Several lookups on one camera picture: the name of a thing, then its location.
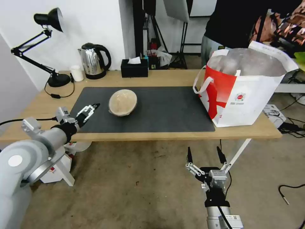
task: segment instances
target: lamp arm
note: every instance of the lamp arm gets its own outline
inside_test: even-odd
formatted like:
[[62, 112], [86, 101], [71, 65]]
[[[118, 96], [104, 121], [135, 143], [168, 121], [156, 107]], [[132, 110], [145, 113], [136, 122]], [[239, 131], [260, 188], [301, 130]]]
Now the lamp arm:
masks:
[[[22, 43], [21, 45], [15, 47], [15, 48], [12, 48], [12, 49], [11, 49], [11, 53], [12, 53], [13, 55], [15, 55], [15, 56], [17, 56], [17, 57], [23, 59], [23, 60], [25, 60], [25, 61], [27, 61], [27, 62], [29, 62], [29, 63], [35, 65], [36, 67], [38, 67], [38, 68], [40, 68], [40, 69], [42, 69], [42, 70], [44, 70], [44, 71], [46, 71], [46, 72], [52, 74], [52, 75], [53, 75], [53, 74], [57, 74], [57, 73], [55, 72], [54, 69], [50, 69], [50, 68], [44, 66], [43, 64], [40, 64], [40, 63], [38, 63], [38, 62], [36, 62], [36, 61], [34, 61], [34, 60], [32, 60], [32, 59], [30, 59], [30, 58], [24, 56], [24, 53], [25, 53], [26, 51], [30, 50], [31, 48], [34, 48], [34, 47], [37, 46], [38, 44], [40, 44], [40, 43], [44, 42], [45, 40], [49, 39], [49, 38], [51, 37], [51, 34], [52, 34], [52, 30], [45, 29], [45, 30], [42, 31], [40, 34], [34, 36], [34, 37], [31, 38], [30, 40], [28, 40], [28, 41]], [[44, 38], [44, 39], [42, 39], [41, 41], [35, 43], [35, 44], [26, 46], [27, 48], [25, 49], [25, 45], [26, 45], [26, 44], [28, 44], [29, 42], [33, 41], [34, 39], [40, 37], [41, 35], [46, 35], [47, 37]]]

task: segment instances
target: black lamp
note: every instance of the black lamp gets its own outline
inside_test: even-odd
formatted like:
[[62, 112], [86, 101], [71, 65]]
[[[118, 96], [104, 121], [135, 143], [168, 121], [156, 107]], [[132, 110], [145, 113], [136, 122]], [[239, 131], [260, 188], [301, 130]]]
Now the black lamp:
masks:
[[[48, 84], [51, 87], [61, 87], [70, 82], [70, 76], [66, 74], [58, 74], [54, 68], [45, 66], [43, 64], [40, 64], [26, 56], [24, 56], [24, 53], [31, 48], [34, 48], [38, 44], [44, 42], [45, 40], [51, 38], [52, 30], [49, 29], [49, 25], [52, 26], [54, 29], [62, 32], [62, 25], [60, 23], [62, 22], [62, 14], [59, 8], [52, 9], [48, 14], [35, 14], [34, 15], [34, 21], [41, 25], [42, 28], [44, 28], [44, 31], [42, 31], [37, 36], [31, 38], [30, 40], [24, 42], [23, 44], [19, 45], [18, 47], [12, 48], [11, 52], [15, 56], [20, 57], [21, 59], [24, 59], [25, 61], [35, 65], [36, 67], [41, 68], [42, 70], [45, 70], [46, 72], [50, 73], [51, 76], [48, 80]], [[46, 35], [46, 37], [35, 44], [27, 45], [34, 39], [40, 37], [41, 35]]]

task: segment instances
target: logo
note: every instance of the logo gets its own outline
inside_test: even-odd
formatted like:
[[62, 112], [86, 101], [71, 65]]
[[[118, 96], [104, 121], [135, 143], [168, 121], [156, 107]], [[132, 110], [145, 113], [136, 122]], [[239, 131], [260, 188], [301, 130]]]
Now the logo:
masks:
[[243, 101], [245, 99], [245, 94], [244, 93], [238, 93], [235, 96], [235, 101]]

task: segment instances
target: black shirt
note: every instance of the black shirt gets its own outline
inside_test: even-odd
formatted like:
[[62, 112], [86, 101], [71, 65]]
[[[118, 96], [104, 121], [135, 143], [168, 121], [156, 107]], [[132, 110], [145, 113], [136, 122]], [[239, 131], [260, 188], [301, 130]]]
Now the black shirt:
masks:
[[273, 9], [286, 16], [302, 0], [217, 0], [205, 36], [229, 48], [247, 48], [258, 18]]

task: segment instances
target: electric kettle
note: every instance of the electric kettle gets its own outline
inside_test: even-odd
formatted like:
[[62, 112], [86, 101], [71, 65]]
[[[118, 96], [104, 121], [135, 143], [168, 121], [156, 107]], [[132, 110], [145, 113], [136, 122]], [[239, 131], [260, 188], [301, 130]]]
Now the electric kettle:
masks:
[[[111, 56], [104, 46], [86, 43], [78, 51], [88, 79], [96, 80], [106, 75], [106, 71], [111, 65]], [[106, 66], [101, 51], [105, 52], [108, 58], [108, 64]]]

